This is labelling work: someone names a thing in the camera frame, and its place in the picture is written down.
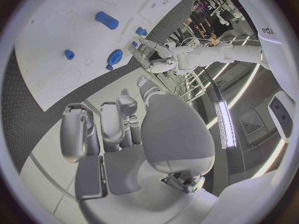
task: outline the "dark patterned panel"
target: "dark patterned panel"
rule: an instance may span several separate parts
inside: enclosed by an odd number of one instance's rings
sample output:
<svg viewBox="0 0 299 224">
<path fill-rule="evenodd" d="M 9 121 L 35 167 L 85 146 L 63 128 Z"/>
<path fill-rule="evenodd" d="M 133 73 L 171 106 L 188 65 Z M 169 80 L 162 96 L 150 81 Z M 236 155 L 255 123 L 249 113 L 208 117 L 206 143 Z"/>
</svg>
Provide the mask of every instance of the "dark patterned panel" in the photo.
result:
<svg viewBox="0 0 299 224">
<path fill-rule="evenodd" d="M 191 3 L 192 0 L 181 1 L 157 24 L 147 39 L 164 42 L 187 20 Z M 13 52 L 2 88 L 1 113 L 6 142 L 18 171 L 21 171 L 27 157 L 40 139 L 61 119 L 67 104 L 84 101 L 106 85 L 139 67 L 140 64 L 132 58 L 126 66 L 82 85 L 43 112 L 28 90 Z"/>
</svg>

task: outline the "black rubber mat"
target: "black rubber mat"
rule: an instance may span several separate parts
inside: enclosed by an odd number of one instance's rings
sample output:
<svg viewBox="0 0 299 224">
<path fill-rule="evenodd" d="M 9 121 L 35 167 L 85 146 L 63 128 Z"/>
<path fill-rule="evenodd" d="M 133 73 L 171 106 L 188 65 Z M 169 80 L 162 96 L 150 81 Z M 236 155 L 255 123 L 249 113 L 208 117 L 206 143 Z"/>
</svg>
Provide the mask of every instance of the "black rubber mat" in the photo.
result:
<svg viewBox="0 0 299 224">
<path fill-rule="evenodd" d="M 157 24 L 147 39 L 158 43 L 164 42 L 187 20 L 192 2 L 193 0 L 182 0 Z M 1 111 L 7 146 L 17 170 L 21 171 L 37 143 L 61 119 L 67 104 L 84 101 L 106 85 L 139 67 L 140 64 L 132 58 L 126 66 L 82 85 L 44 112 L 28 90 L 13 51 L 5 73 Z"/>
</svg>

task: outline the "ceiling vent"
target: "ceiling vent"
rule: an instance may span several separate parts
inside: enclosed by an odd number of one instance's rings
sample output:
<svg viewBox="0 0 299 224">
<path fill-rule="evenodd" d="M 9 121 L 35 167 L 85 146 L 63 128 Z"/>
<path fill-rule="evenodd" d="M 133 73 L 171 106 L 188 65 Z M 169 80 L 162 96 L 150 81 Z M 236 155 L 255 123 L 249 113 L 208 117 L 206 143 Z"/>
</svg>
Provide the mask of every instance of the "ceiling vent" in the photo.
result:
<svg viewBox="0 0 299 224">
<path fill-rule="evenodd" d="M 265 126 L 258 113 L 254 110 L 240 116 L 239 121 L 246 136 L 249 136 Z"/>
</svg>

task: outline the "robotic arm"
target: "robotic arm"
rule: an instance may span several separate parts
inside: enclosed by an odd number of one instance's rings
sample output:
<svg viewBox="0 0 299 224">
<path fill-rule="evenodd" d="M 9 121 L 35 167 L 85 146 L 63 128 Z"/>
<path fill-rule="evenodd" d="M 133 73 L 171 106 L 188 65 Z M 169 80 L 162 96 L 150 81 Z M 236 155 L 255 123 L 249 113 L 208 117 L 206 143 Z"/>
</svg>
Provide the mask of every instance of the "robotic arm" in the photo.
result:
<svg viewBox="0 0 299 224">
<path fill-rule="evenodd" d="M 157 44 L 139 38 L 143 45 L 138 51 L 133 45 L 129 47 L 133 56 L 152 73 L 161 73 L 169 70 L 178 75 L 192 72 L 197 66 L 205 67 L 216 61 L 232 63 L 235 60 L 259 63 L 266 69 L 270 69 L 261 46 L 233 46 L 222 43 L 216 47 L 176 47 L 175 43 L 168 42 L 165 45 Z M 149 61 L 147 58 L 152 52 L 157 51 L 162 59 Z"/>
</svg>

